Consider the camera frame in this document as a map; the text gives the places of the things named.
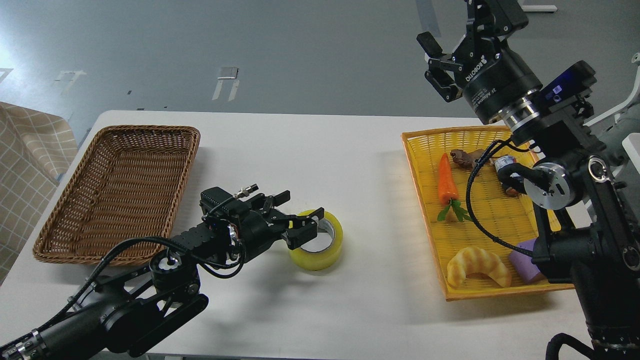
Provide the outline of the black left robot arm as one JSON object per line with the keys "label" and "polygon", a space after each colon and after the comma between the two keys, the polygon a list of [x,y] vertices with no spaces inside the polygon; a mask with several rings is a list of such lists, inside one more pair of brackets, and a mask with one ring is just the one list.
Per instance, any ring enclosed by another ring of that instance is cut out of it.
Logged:
{"label": "black left robot arm", "polygon": [[144,355],[201,314],[209,298],[199,270],[226,280],[277,240],[290,250],[315,239],[326,211],[286,214],[288,190],[201,192],[201,223],[172,238],[122,241],[103,256],[67,304],[43,325],[1,347],[3,360],[87,360],[103,350]]}

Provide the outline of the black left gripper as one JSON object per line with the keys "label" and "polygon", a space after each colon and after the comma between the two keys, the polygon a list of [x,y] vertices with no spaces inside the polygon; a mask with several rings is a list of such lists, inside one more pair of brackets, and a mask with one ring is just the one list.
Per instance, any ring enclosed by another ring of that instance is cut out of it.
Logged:
{"label": "black left gripper", "polygon": [[291,199],[291,192],[258,193],[246,201],[230,202],[230,216],[238,228],[243,244],[243,264],[267,251],[277,240],[285,240],[289,250],[295,250],[315,239],[319,221],[325,218],[323,207],[307,215],[287,215],[277,209]]}

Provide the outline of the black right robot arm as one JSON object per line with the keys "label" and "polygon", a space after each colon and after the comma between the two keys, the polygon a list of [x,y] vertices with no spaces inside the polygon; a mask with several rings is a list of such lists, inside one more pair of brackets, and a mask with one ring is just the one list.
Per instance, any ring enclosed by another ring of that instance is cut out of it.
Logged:
{"label": "black right robot arm", "polygon": [[624,200],[625,184],[615,180],[606,144],[585,125],[594,110],[587,101],[596,82],[585,61],[572,64],[543,86],[513,51],[508,37],[528,25],[516,0],[467,0],[466,32],[445,53],[430,32],[416,39],[427,55],[425,79],[451,102],[464,98],[484,125],[503,122],[508,140],[490,143],[471,171],[504,147],[524,144],[543,154],[535,166],[508,164],[503,183],[529,196],[538,236],[532,250],[495,243],[529,256],[550,283],[572,284],[590,336],[590,346],[566,333],[547,344],[546,359],[556,360],[567,345],[590,360],[639,358],[639,221]]}

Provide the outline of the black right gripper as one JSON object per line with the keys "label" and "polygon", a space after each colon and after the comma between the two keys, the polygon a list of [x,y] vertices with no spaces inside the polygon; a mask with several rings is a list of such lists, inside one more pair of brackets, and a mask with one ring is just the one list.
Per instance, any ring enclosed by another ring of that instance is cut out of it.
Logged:
{"label": "black right gripper", "polygon": [[466,0],[466,33],[452,53],[434,35],[416,35],[426,55],[425,79],[447,103],[462,96],[484,125],[542,84],[505,36],[524,29],[528,16],[516,0]]}

